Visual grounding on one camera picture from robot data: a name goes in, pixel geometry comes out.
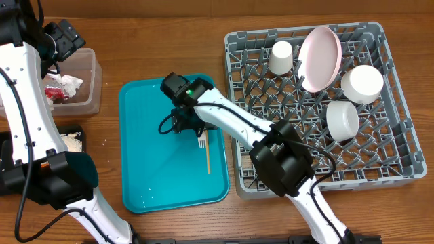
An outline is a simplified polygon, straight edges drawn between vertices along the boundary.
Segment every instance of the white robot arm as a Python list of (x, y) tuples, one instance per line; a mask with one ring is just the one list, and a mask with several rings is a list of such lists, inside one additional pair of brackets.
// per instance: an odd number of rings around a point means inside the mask
[[(277, 127), (277, 124), (273, 127), (273, 122), (258, 118), (246, 112), (244, 109), (239, 108), (237, 105), (227, 100), (215, 87), (212, 87), (209, 83), (201, 79), (187, 83), (185, 79), (172, 73), (163, 81), (161, 90), (179, 109), (187, 110), (186, 113), (190, 114), (189, 116), (197, 115), (204, 123), (209, 123), (223, 129), (223, 131), (241, 142), (251, 153), (252, 150), (255, 150), (255, 145), (263, 141), (272, 128)], [(190, 109), (194, 109), (195, 112), (189, 113), (188, 110)], [(259, 127), (262, 131), (256, 130), (252, 125)], [(261, 157), (261, 154), (264, 152), (263, 150), (253, 157), (252, 154), (250, 155), (254, 165), (254, 157)], [(288, 162), (285, 162), (286, 159), (282, 160), (283, 162), (281, 162), (281, 164), (284, 165), (282, 168), (285, 168), (285, 164)], [(257, 161), (255, 167), (258, 175), (261, 173), (259, 168), (261, 167), (261, 163), (266, 165), (271, 162)], [(307, 164), (307, 162), (304, 162), (304, 164), (308, 165), (309, 168), (311, 167), (311, 163)], [(276, 178), (281, 177), (280, 174), (283, 173), (282, 168), (275, 170)], [(295, 167), (287, 166), (287, 169), (289, 172), (288, 176), (291, 176), (291, 171), (295, 169)], [(345, 243), (351, 243), (351, 232), (333, 214), (333, 211), (330, 209), (317, 186), (314, 187), (313, 193), (315, 194), (315, 199), (320, 209), (315, 206), (310, 194), (310, 189), (316, 181), (313, 171), (310, 177), (304, 179), (304, 182), (298, 183), (296, 192), (285, 192), (284, 194), (275, 191), (275, 188), (273, 188), (274, 180), (267, 182), (263, 177), (259, 177), (265, 185), (276, 194), (289, 198), (293, 204), (295, 204), (303, 218), (307, 221), (312, 232), (312, 237), (316, 242), (321, 244), (337, 244), (341, 243), (340, 237), (342, 237)], [(333, 223), (338, 233), (333, 230), (326, 219), (321, 215), (321, 210), (325, 216), (327, 216), (327, 219)]]
[(102, 196), (90, 157), (68, 152), (43, 92), (42, 76), (48, 68), (68, 58), (85, 41), (66, 20), (42, 28), (29, 1), (0, 0), (0, 5), (0, 95), (13, 146), (12, 157), (1, 162), (0, 174), (10, 190), (23, 194), (17, 240), (31, 241), (44, 232), (20, 237), (22, 208), (29, 198), (76, 218), (99, 243), (140, 243), (134, 229)]

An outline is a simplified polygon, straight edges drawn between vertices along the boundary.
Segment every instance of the clear plastic bin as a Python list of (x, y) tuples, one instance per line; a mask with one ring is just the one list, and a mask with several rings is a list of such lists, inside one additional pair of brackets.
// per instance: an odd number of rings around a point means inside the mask
[[(75, 96), (61, 104), (54, 103), (53, 116), (89, 115), (100, 111), (102, 71), (90, 48), (80, 48), (64, 62), (59, 62), (60, 74), (83, 80)], [(0, 106), (0, 116), (6, 118), (5, 108)]]

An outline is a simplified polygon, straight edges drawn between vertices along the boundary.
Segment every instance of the trash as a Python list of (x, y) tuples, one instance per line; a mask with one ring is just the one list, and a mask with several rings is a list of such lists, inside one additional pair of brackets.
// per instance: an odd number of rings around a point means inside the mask
[(75, 138), (77, 137), (77, 133), (70, 133), (68, 135), (61, 134), (60, 137), (62, 137), (63, 142), (68, 147), (69, 152), (74, 152), (74, 153), (82, 152), (83, 142)]
[(47, 103), (48, 103), (48, 107), (50, 108), (50, 110), (54, 110), (53, 100), (51, 100), (50, 98), (47, 97)]
[(59, 74), (47, 74), (43, 79), (45, 95), (51, 100), (63, 99), (68, 100), (77, 93), (77, 89), (83, 84), (83, 80), (70, 76)]

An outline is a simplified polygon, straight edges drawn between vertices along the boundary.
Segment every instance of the teal tray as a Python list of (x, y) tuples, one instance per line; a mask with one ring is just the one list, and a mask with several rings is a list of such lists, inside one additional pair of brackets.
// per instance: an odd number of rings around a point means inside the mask
[[(194, 81), (203, 74), (186, 75)], [(160, 85), (163, 78), (130, 82), (119, 94), (123, 204), (142, 214), (223, 200), (229, 175), (221, 129), (209, 131), (211, 173), (206, 149), (194, 131), (160, 135), (158, 125), (174, 108)], [(162, 130), (171, 126), (167, 122)]]

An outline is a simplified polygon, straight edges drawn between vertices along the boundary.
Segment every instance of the dish rack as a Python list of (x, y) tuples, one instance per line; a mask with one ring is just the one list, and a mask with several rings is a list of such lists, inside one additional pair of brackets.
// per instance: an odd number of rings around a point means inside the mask
[[(249, 113), (272, 121), (286, 119), (303, 142), (330, 153), (336, 173), (319, 184), (321, 190), (363, 190), (402, 186), (425, 176), (427, 164), (413, 126), (384, 30), (376, 22), (331, 24), (342, 46), (342, 63), (329, 88), (311, 94), (302, 88), (298, 54), (306, 36), (317, 26), (232, 32), (224, 39), (224, 65), (229, 100)], [(294, 64), (286, 75), (274, 75), (267, 62), (273, 44), (288, 41)], [(359, 114), (357, 135), (334, 141), (326, 125), (331, 101), (348, 101), (340, 88), (342, 76), (367, 64), (384, 77), (379, 98), (354, 104)], [(237, 193), (242, 199), (276, 197), (257, 178), (248, 150), (232, 139)], [(317, 175), (330, 171), (330, 162), (311, 151)]]

